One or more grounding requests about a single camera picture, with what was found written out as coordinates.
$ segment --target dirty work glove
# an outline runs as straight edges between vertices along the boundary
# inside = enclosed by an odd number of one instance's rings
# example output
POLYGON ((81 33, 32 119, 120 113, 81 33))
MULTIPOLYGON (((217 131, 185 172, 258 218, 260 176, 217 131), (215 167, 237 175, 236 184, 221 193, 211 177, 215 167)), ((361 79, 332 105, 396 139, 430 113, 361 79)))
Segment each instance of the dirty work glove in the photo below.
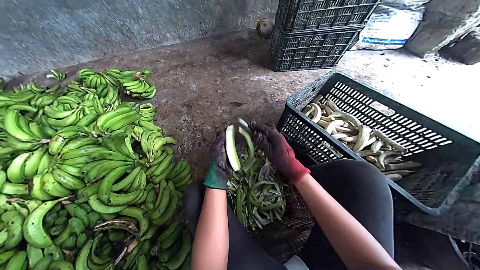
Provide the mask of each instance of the dirty work glove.
POLYGON ((297 183, 302 176, 310 173, 295 158, 292 147, 275 128, 252 121, 253 141, 265 153, 272 165, 288 179, 289 184, 297 183))
POLYGON ((210 147, 210 155, 212 156, 212 163, 210 163, 204 185, 210 188, 227 190, 228 175, 233 170, 228 163, 227 152, 225 151, 225 130, 217 132, 210 147))

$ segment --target knee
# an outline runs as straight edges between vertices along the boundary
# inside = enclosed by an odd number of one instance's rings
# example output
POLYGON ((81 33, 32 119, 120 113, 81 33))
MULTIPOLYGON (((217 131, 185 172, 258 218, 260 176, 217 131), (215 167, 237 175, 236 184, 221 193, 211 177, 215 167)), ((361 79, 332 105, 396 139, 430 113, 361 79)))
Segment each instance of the knee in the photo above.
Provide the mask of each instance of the knee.
POLYGON ((348 184, 385 185, 385 175, 374 165, 360 160, 335 160, 329 162, 330 173, 348 184))
POLYGON ((186 211, 188 209, 195 209, 203 202, 205 194, 205 187, 202 181, 192 181, 183 192, 182 204, 186 211))

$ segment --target basket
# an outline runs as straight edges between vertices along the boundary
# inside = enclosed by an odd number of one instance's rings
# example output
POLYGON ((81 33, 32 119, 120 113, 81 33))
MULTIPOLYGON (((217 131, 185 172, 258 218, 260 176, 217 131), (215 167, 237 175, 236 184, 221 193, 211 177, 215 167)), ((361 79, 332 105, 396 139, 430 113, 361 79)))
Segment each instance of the basket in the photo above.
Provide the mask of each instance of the basket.
POLYGON ((366 24, 380 0, 280 0, 276 23, 289 33, 366 24))
POLYGON ((343 158, 363 160, 300 111, 319 94, 324 97, 322 103, 331 99, 342 111, 408 148, 402 159, 422 164, 414 174, 395 182, 388 180, 396 191, 397 211, 420 209, 441 214, 469 184, 480 163, 479 142, 333 71, 289 97, 278 121, 277 129, 304 165, 343 158))
POLYGON ((288 185, 283 191, 287 208, 282 220, 249 231, 265 252, 281 264, 300 254, 314 224, 312 213, 296 187, 288 185))
POLYGON ((286 33, 275 24, 271 69, 293 71, 335 67, 364 26, 286 33))

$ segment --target green glove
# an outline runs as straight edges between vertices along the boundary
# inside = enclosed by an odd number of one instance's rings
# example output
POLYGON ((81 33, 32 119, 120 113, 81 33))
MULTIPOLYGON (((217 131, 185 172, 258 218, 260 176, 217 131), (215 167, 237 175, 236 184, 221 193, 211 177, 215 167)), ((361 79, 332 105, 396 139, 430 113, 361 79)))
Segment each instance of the green glove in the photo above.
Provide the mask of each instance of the green glove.
POLYGON ((204 185, 210 188, 227 190, 228 175, 232 173, 232 168, 228 163, 227 153, 225 151, 225 131, 219 131, 216 134, 215 141, 210 147, 212 163, 208 169, 204 185))

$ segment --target forearm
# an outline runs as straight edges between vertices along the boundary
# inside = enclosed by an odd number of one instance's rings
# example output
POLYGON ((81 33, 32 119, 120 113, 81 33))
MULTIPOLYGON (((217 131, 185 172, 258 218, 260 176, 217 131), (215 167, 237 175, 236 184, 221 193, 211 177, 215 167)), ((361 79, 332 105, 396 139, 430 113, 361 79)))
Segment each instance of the forearm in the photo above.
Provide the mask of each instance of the forearm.
POLYGON ((310 174, 304 175, 295 186, 349 269, 401 269, 375 238, 310 174))
POLYGON ((227 192, 207 187, 193 241, 192 269, 223 270, 227 262, 227 192))

